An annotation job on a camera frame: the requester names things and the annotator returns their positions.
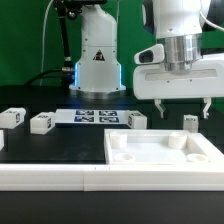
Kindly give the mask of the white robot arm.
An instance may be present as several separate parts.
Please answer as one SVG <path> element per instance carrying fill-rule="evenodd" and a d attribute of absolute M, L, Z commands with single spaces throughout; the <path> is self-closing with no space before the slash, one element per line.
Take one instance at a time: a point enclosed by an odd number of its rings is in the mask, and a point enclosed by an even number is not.
<path fill-rule="evenodd" d="M 156 44 L 134 56 L 133 91 L 140 100 L 224 97 L 224 53 L 201 54 L 202 29 L 212 7 L 224 0 L 143 0 L 143 24 Z M 100 6 L 82 12 L 82 54 L 75 64 L 73 93 L 107 98 L 125 90 L 117 61 L 117 24 Z"/>

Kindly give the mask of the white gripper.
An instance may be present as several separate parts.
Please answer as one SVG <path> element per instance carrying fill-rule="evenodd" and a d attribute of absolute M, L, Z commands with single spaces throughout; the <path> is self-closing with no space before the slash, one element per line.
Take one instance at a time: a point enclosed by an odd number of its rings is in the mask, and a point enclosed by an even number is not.
<path fill-rule="evenodd" d="M 189 70 L 166 71 L 161 44 L 138 52 L 133 74 L 137 99 L 154 99 L 162 119 L 166 109 L 161 99 L 204 98 L 203 118 L 208 119 L 210 97 L 224 97 L 224 53 L 209 54 L 195 61 Z"/>

